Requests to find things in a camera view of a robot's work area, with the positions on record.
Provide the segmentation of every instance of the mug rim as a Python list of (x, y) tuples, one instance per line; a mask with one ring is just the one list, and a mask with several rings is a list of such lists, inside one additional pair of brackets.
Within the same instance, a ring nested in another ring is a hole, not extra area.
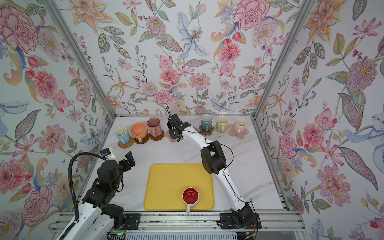
[(157, 120), (158, 120), (158, 124), (157, 124), (156, 126), (154, 126), (154, 127), (157, 127), (158, 125), (160, 125), (160, 119), (158, 119), (158, 118), (150, 118), (150, 119), (148, 119), (148, 121), (147, 121), (147, 126), (148, 126), (148, 127), (151, 127), (151, 126), (148, 124), (149, 120), (151, 120), (151, 119), (157, 119)]
[[(245, 125), (240, 125), (240, 124), (238, 124), (238, 123), (237, 123), (237, 120), (244, 120), (244, 121), (245, 121)], [(240, 127), (245, 127), (245, 126), (248, 124), (248, 122), (247, 122), (244, 118), (237, 118), (237, 119), (235, 120), (235, 123), (236, 123), (237, 125), (239, 125)]]
[[(208, 122), (206, 122), (206, 121), (203, 121), (203, 116), (204, 116), (204, 115), (210, 116), (210, 117), (211, 117), (211, 120), (209, 120)], [(211, 115), (209, 115), (209, 114), (203, 114), (203, 115), (201, 116), (200, 120), (201, 120), (202, 122), (206, 122), (206, 123), (209, 123), (209, 122), (212, 122), (212, 120), (213, 120), (213, 117), (212, 117)]]
[[(220, 122), (220, 120), (219, 120), (220, 117), (224, 117), (224, 118), (226, 118), (226, 119), (227, 119), (226, 122)], [(221, 123), (221, 124), (226, 124), (226, 123), (229, 122), (229, 118), (228, 118), (227, 116), (225, 116), (225, 115), (220, 115), (220, 116), (217, 117), (217, 121), (218, 121), (219, 123)]]
[[(122, 135), (117, 135), (117, 134), (116, 134), (116, 130), (118, 130), (120, 127), (125, 128), (127, 131), (126, 131), (125, 133), (123, 133)], [(124, 136), (125, 134), (127, 134), (127, 132), (128, 132), (128, 128), (127, 128), (126, 126), (120, 126), (120, 127), (117, 127), (117, 128), (115, 129), (115, 131), (114, 131), (114, 134), (115, 134), (117, 137), (122, 137), (122, 136)]]
[[(196, 192), (197, 192), (197, 199), (196, 199), (196, 202), (194, 202), (194, 203), (192, 203), (192, 204), (188, 204), (188, 203), (186, 203), (186, 202), (184, 201), (184, 196), (183, 196), (183, 195), (184, 195), (184, 192), (185, 192), (188, 188), (193, 188), (193, 189), (195, 189)], [(183, 199), (183, 202), (184, 202), (186, 205), (190, 205), (190, 206), (196, 204), (197, 201), (199, 200), (199, 197), (200, 197), (199, 191), (198, 191), (196, 188), (194, 188), (194, 187), (187, 187), (187, 188), (183, 191), (183, 193), (181, 194), (181, 198)]]
[[(132, 132), (132, 127), (133, 127), (135, 124), (137, 124), (137, 125), (144, 125), (146, 130), (145, 130), (143, 133), (139, 134), (139, 135), (133, 134), (133, 132)], [(148, 133), (148, 127), (147, 127), (147, 125), (146, 125), (145, 123), (143, 123), (143, 122), (137, 122), (137, 123), (134, 123), (134, 124), (131, 126), (131, 128), (129, 129), (129, 132), (132, 134), (132, 136), (137, 136), (137, 137), (139, 137), (139, 136), (141, 136), (141, 135), (143, 135), (143, 134), (145, 134), (145, 133)]]

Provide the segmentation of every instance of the orange mug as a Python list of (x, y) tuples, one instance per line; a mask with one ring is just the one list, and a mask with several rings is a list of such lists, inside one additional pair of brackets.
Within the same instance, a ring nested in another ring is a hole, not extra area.
[(139, 142), (143, 142), (143, 138), (148, 134), (148, 127), (145, 123), (137, 122), (132, 125), (130, 132), (134, 138), (139, 140)]

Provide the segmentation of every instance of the white mug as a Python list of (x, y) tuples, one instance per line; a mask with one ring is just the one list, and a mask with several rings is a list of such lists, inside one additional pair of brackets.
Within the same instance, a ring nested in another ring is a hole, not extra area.
[[(193, 200), (193, 203), (192, 202), (189, 202), (189, 203), (185, 202), (185, 199), (187, 199), (188, 194), (195, 196), (195, 197), (192, 197), (192, 198), (195, 198)], [(187, 213), (190, 213), (191, 208), (194, 208), (197, 205), (197, 202), (199, 201), (199, 192), (194, 187), (188, 187), (183, 191), (182, 198), (183, 198), (184, 204), (187, 206)]]
[(247, 121), (244, 118), (237, 118), (235, 120), (235, 132), (241, 133), (244, 131)]

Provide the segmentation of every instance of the marble table surface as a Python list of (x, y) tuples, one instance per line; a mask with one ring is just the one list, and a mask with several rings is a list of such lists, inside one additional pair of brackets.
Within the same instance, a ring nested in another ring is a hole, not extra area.
[[(233, 163), (228, 168), (228, 172), (238, 191), (246, 201), (252, 198), (256, 210), (282, 209), (283, 206), (281, 205), (251, 118), (244, 115), (228, 116), (229, 123), (234, 123), (238, 117), (245, 118), (248, 122), (247, 129), (249, 134), (245, 135), (244, 139), (240, 140), (230, 136), (228, 133), (220, 134), (216, 131), (212, 135), (207, 136), (207, 139), (211, 141), (218, 140), (232, 149), (235, 157)], [(116, 193), (115, 197), (110, 201), (111, 204), (122, 206), (124, 211), (146, 211), (143, 204), (151, 165), (155, 163), (201, 163), (198, 145), (187, 139), (172, 143), (167, 137), (164, 137), (159, 141), (149, 139), (143, 145), (134, 143), (127, 149), (122, 149), (118, 146), (118, 139), (114, 135), (114, 130), (117, 127), (126, 126), (130, 129), (134, 123), (146, 123), (149, 118), (149, 116), (116, 117), (103, 147), (112, 147), (116, 158), (120, 160), (131, 151), (136, 162), (136, 166), (124, 173), (124, 189), (122, 192)], [(162, 129), (167, 131), (167, 117), (162, 116), (158, 118), (161, 121)], [(213, 125), (216, 123), (216, 118), (216, 116), (213, 116)], [(198, 128), (200, 125), (200, 116), (186, 116), (180, 117), (180, 119), (183, 122), (189, 122), (195, 128)], [(232, 154), (226, 147), (222, 149), (226, 156), (227, 164), (229, 164), (232, 160)], [(93, 181), (97, 178), (96, 171), (101, 164), (102, 160), (96, 162), (84, 192), (90, 189)], [(212, 180), (215, 196), (215, 206), (212, 210), (229, 210), (230, 205), (224, 191), (215, 178)]]

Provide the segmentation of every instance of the pink mug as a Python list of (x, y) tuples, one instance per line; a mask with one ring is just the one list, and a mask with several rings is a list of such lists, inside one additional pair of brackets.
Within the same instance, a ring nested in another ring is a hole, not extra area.
[(147, 125), (149, 128), (149, 133), (153, 137), (158, 137), (161, 135), (162, 129), (161, 129), (161, 125), (160, 125), (160, 120), (158, 118), (150, 118), (147, 121)]

